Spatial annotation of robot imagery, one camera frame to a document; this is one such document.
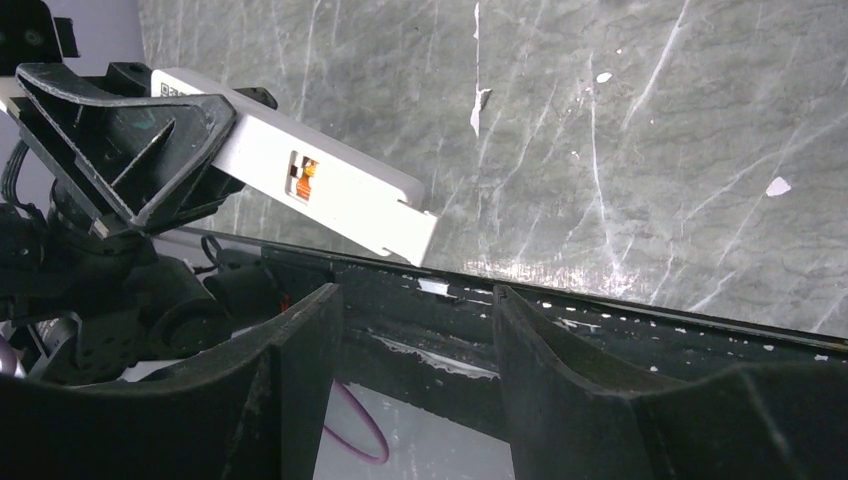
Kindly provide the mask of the orange battery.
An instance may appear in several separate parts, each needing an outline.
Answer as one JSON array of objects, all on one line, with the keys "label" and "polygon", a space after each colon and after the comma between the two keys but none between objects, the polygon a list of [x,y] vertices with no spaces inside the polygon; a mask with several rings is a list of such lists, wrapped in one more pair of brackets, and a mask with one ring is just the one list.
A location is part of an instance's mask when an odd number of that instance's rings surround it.
[{"label": "orange battery", "polygon": [[315,176],[318,163],[311,158],[305,157],[300,176],[295,184],[295,194],[304,201],[308,201],[311,195],[310,180]]}]

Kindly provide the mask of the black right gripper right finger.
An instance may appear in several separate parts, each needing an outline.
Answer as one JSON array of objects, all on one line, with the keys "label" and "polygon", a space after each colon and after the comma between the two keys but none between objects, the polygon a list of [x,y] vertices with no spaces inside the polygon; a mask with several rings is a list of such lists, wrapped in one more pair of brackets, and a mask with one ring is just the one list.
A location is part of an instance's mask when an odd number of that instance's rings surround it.
[{"label": "black right gripper right finger", "polygon": [[696,381],[640,368],[494,290],[519,479],[843,479],[847,368],[733,366]]}]

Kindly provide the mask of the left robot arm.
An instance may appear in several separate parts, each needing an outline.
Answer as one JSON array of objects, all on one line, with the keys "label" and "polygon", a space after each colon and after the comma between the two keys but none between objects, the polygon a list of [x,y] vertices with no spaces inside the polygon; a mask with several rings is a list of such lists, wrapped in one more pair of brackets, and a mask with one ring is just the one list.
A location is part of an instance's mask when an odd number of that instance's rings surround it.
[{"label": "left robot arm", "polygon": [[288,306],[258,265],[159,255],[155,235],[215,213],[243,184],[214,161],[236,105],[264,89],[159,96],[150,68],[82,77],[70,19],[1,5],[1,110],[19,129],[1,174],[1,365],[58,385],[110,381],[140,360],[190,357]]}]

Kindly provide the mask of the white air conditioner remote control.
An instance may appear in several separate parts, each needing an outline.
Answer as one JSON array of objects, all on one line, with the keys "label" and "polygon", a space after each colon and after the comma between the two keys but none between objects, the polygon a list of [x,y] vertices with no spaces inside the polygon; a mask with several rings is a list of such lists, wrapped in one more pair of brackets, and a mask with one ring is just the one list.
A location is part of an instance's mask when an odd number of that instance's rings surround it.
[{"label": "white air conditioner remote control", "polygon": [[224,96],[237,121],[214,167],[378,255],[423,264],[438,217],[421,181],[192,70],[155,70],[151,93]]}]

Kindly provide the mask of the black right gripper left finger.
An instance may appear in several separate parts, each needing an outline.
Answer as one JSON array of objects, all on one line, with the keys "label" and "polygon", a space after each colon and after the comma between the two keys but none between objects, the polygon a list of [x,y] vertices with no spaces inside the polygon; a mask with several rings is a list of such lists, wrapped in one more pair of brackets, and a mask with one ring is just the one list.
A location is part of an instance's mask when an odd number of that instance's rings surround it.
[{"label": "black right gripper left finger", "polygon": [[1,475],[309,479],[342,332],[343,292],[328,283],[136,382],[71,389],[3,376]]}]

